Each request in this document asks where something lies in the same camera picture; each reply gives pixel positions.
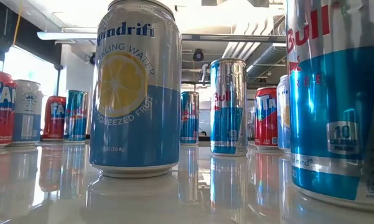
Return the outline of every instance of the lemon graphic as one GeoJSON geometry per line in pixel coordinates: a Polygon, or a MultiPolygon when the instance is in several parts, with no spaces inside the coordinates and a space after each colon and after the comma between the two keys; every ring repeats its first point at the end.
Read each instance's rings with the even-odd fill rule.
{"type": "Polygon", "coordinates": [[[145,99],[147,75],[142,63],[132,55],[115,52],[100,66],[98,111],[105,116],[123,116],[135,110],[145,99]]]}
{"type": "Polygon", "coordinates": [[[290,115],[290,112],[289,112],[289,107],[285,106],[283,111],[284,111],[284,113],[283,113],[284,124],[286,124],[287,126],[290,126],[291,125],[291,115],[290,115]]]}

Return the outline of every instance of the yellow cable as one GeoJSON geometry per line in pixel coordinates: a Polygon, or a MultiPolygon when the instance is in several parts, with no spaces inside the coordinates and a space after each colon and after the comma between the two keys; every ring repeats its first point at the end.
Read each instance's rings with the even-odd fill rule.
{"type": "Polygon", "coordinates": [[[17,26],[15,27],[14,41],[12,41],[13,45],[15,45],[15,43],[17,42],[19,22],[21,21],[21,13],[22,13],[22,0],[20,0],[20,3],[19,3],[17,26]]]}

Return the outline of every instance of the red fanta can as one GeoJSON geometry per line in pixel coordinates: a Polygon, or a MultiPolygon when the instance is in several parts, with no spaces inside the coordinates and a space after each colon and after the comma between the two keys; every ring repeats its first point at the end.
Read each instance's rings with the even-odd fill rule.
{"type": "Polygon", "coordinates": [[[276,86],[257,89],[255,96],[255,144],[258,148],[278,148],[276,86]]]}
{"type": "Polygon", "coordinates": [[[0,72],[0,147],[11,143],[16,86],[10,75],[0,72]]]}
{"type": "Polygon", "coordinates": [[[50,96],[45,105],[43,140],[62,140],[67,99],[50,96]]]}

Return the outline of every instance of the glossy table surface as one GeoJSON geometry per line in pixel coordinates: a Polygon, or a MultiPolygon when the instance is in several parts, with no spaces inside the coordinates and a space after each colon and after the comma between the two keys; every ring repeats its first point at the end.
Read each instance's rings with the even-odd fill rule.
{"type": "Polygon", "coordinates": [[[182,146],[167,175],[113,179],[89,164],[89,150],[62,143],[0,150],[0,223],[374,224],[374,213],[299,193],[281,151],[218,157],[182,146]]]}

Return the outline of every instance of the blue and silver can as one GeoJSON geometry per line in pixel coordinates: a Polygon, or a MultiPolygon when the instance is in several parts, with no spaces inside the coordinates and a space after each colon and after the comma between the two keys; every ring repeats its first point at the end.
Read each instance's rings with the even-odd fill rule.
{"type": "Polygon", "coordinates": [[[16,80],[17,98],[15,104],[12,146],[31,146],[40,141],[43,93],[40,83],[16,80]]]}
{"type": "Polygon", "coordinates": [[[65,111],[65,142],[86,140],[88,93],[79,90],[68,91],[67,110],[65,111]]]}
{"type": "Polygon", "coordinates": [[[90,163],[110,177],[179,161],[181,34],[156,0],[114,0],[98,27],[90,163]]]}
{"type": "Polygon", "coordinates": [[[199,142],[199,93],[181,93],[181,144],[199,142]]]}
{"type": "Polygon", "coordinates": [[[212,110],[210,135],[212,153],[219,156],[244,156],[247,153],[246,63],[238,58],[212,62],[212,110]]]}
{"type": "Polygon", "coordinates": [[[291,153],[291,115],[289,105],[289,76],[283,75],[276,87],[278,116],[278,148],[291,153]]]}
{"type": "Polygon", "coordinates": [[[287,2],[292,180],[374,210],[374,1],[287,2]]]}

